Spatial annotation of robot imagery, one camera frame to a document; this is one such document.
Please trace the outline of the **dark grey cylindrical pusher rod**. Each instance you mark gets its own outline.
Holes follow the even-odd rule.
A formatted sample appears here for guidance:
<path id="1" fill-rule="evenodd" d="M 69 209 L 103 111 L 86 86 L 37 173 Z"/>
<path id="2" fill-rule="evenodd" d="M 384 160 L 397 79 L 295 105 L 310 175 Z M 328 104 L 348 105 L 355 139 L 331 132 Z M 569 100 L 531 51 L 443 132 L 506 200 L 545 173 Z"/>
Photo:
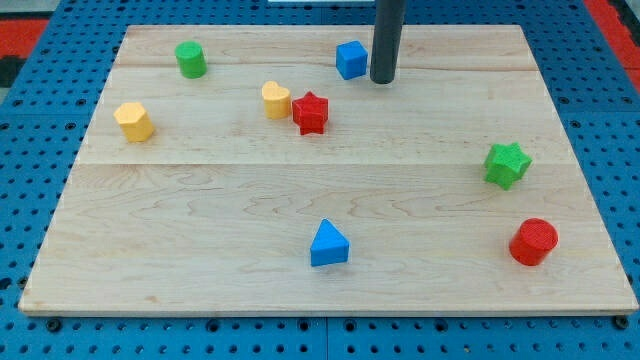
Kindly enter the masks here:
<path id="1" fill-rule="evenodd" d="M 406 12 L 406 0 L 377 0 L 370 62 L 370 79 L 390 84 L 395 79 L 397 58 Z"/>

